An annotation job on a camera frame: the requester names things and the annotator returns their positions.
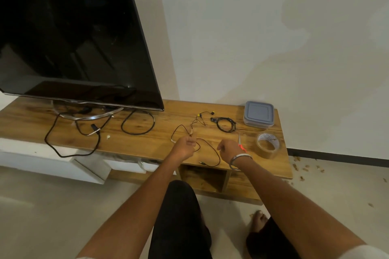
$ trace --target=scissors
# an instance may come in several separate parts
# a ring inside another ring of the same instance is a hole
[[[242,144],[240,143],[240,134],[239,134],[239,137],[238,137],[238,144],[239,144],[239,147],[240,147],[241,149],[243,149],[245,153],[247,153],[246,149],[245,149],[245,148],[242,146]]]

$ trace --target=gray container lid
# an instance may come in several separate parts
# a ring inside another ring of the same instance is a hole
[[[264,102],[246,102],[244,117],[252,122],[274,125],[274,106]]]

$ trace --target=tv screen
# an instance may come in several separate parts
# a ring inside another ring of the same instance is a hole
[[[1,0],[0,90],[163,110],[134,0]]]

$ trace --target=white wall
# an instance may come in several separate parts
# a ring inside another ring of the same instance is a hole
[[[164,98],[270,102],[289,148],[389,159],[389,0],[135,1]]]

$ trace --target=light gray floor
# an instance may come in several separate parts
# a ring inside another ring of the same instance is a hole
[[[296,163],[293,186],[367,243],[389,252],[389,168],[313,159]],[[302,168],[308,165],[309,172]],[[324,169],[320,172],[316,166]],[[74,256],[138,185],[104,185],[0,167],[2,258]],[[240,258],[250,214],[264,206],[198,196],[211,231],[214,258]],[[142,258],[147,258],[149,241]]]

